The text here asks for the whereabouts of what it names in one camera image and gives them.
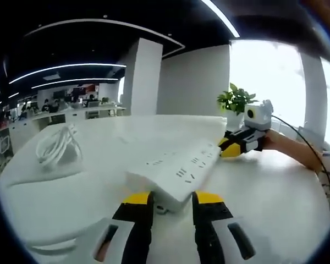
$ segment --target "black ceiling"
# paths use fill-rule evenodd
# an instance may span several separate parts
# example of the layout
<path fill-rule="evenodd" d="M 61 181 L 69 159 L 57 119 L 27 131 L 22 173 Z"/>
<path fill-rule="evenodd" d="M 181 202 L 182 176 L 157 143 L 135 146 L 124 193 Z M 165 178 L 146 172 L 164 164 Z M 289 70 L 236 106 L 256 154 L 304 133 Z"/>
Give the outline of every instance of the black ceiling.
<path fill-rule="evenodd" d="M 309 17 L 294 0 L 212 2 L 228 17 L 241 38 L 280 40 L 323 53 Z M 78 22 L 61 23 L 68 20 Z M 140 26 L 161 36 L 132 26 L 104 23 L 107 20 Z M 117 68 L 113 67 L 77 67 L 51 70 L 8 84 L 29 72 L 58 65 L 118 63 L 139 37 L 163 44 L 163 55 L 185 47 L 168 57 L 228 44 L 233 39 L 226 26 L 200 0 L 10 4 L 0 8 L 1 96 L 5 99 L 17 91 L 29 93 L 32 86 L 48 82 L 43 76 L 56 72 L 61 80 L 120 77 L 124 71 L 114 75 Z"/>

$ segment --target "green leaves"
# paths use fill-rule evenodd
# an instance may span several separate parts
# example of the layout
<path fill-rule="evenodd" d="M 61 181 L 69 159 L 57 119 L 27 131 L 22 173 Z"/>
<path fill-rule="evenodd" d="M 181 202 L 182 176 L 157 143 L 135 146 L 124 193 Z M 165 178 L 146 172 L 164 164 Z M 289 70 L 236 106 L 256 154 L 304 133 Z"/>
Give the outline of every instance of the green leaves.
<path fill-rule="evenodd" d="M 242 88 L 237 88 L 236 85 L 230 83 L 231 91 L 223 91 L 222 94 L 218 95 L 216 101 L 221 110 L 231 110 L 239 115 L 244 112 L 244 107 L 248 103 L 257 102 L 253 100 L 256 97 L 256 94 L 249 94 Z"/>
<path fill-rule="evenodd" d="M 234 92 L 238 90 L 237 86 L 230 82 L 230 89 Z"/>

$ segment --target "white power strip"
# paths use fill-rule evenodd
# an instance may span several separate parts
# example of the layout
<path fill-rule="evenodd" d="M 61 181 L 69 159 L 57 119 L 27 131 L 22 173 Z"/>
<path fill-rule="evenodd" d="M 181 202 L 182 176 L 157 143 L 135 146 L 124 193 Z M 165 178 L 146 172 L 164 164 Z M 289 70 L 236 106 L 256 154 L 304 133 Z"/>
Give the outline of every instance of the white power strip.
<path fill-rule="evenodd" d="M 204 182 L 219 158 L 221 149 L 208 140 L 189 147 L 166 152 L 152 161 L 126 172 L 126 184 L 133 191 L 154 191 L 156 204 L 179 211 L 190 194 Z"/>

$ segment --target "human hand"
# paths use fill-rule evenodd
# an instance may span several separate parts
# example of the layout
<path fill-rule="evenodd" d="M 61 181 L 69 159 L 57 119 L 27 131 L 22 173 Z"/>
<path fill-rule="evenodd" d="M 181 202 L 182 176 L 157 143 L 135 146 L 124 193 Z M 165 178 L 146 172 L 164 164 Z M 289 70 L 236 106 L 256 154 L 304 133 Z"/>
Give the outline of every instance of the human hand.
<path fill-rule="evenodd" d="M 278 150 L 281 144 L 280 138 L 283 135 L 278 131 L 273 129 L 269 129 L 265 135 L 263 149 L 265 150 Z"/>

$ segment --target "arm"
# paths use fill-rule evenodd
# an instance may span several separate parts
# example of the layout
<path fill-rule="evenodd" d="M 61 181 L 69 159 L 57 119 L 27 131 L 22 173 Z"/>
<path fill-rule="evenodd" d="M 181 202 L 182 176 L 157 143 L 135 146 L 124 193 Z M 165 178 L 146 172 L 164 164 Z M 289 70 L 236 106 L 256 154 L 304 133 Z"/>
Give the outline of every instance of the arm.
<path fill-rule="evenodd" d="M 322 169 L 320 161 L 307 144 L 289 139 L 288 137 L 274 130 L 269 130 L 267 132 L 264 142 L 264 149 L 277 150 L 281 153 L 284 153 L 308 169 L 312 169 L 316 173 L 319 173 Z M 315 151 L 321 159 L 321 153 L 319 153 L 317 150 Z"/>

